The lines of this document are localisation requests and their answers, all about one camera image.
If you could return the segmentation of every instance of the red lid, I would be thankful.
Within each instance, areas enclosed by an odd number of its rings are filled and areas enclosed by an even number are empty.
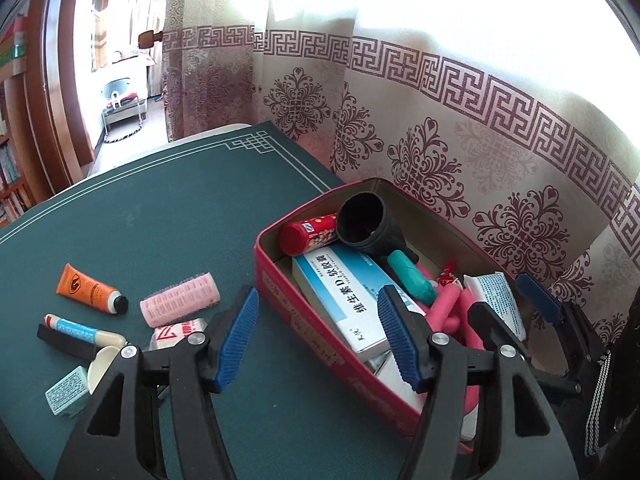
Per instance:
[[[300,256],[305,252],[308,233],[298,222],[286,224],[280,229],[278,242],[282,252],[288,256]]]

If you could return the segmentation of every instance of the silver screw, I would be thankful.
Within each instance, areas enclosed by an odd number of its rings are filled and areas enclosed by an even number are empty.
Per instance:
[[[436,343],[436,345],[444,346],[449,344],[449,336],[444,332],[436,332],[431,336],[431,340]]]
[[[202,332],[194,332],[189,334],[187,341],[191,345],[201,345],[207,337]]]
[[[133,345],[125,346],[122,350],[120,350],[120,355],[125,359],[129,359],[137,353],[138,349]]]
[[[516,349],[511,345],[502,345],[500,353],[505,357],[516,357]]]

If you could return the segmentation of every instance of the black funnel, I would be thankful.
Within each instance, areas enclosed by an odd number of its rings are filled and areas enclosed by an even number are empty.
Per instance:
[[[338,239],[372,256],[389,256],[400,250],[415,264],[418,256],[406,246],[404,235],[383,200],[368,191],[348,199],[335,221]]]

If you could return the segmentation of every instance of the floor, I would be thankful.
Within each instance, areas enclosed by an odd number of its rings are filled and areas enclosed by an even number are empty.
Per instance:
[[[117,139],[138,127],[138,117],[130,117],[109,126],[109,136]],[[146,120],[142,129],[127,139],[111,144],[102,143],[93,166],[82,168],[85,176],[112,170],[149,150],[167,144],[164,121],[164,101],[149,99],[146,102]]]

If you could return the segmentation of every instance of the red storage bin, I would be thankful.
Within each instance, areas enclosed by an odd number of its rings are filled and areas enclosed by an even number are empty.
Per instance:
[[[523,320],[530,319],[532,309],[515,291],[512,277],[472,240],[415,198],[382,178],[369,178],[332,189],[300,206],[258,235],[254,254],[260,294],[316,355],[354,388],[373,410],[395,425],[402,434],[414,436],[420,412],[380,382],[322,321],[293,280],[291,257],[286,256],[278,244],[278,234],[284,224],[336,213],[345,200],[363,191],[375,192],[385,201],[409,247],[420,256],[420,263],[432,276],[437,276],[451,260],[456,261],[456,275],[459,278],[463,274],[480,276],[496,271],[504,272],[510,281]]]

